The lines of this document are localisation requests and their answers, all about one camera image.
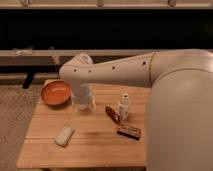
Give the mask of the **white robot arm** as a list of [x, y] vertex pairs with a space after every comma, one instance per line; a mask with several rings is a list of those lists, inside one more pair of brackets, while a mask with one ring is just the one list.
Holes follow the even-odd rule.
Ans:
[[146, 87], [147, 171], [213, 171], [213, 53], [168, 50], [95, 64], [78, 54], [59, 70], [77, 104], [91, 83]]

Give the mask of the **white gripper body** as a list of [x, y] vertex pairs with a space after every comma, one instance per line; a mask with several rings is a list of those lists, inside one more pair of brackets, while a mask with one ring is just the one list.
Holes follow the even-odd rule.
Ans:
[[72, 101], [77, 106], [79, 104], [89, 104], [93, 101], [93, 94], [89, 84], [72, 83]]

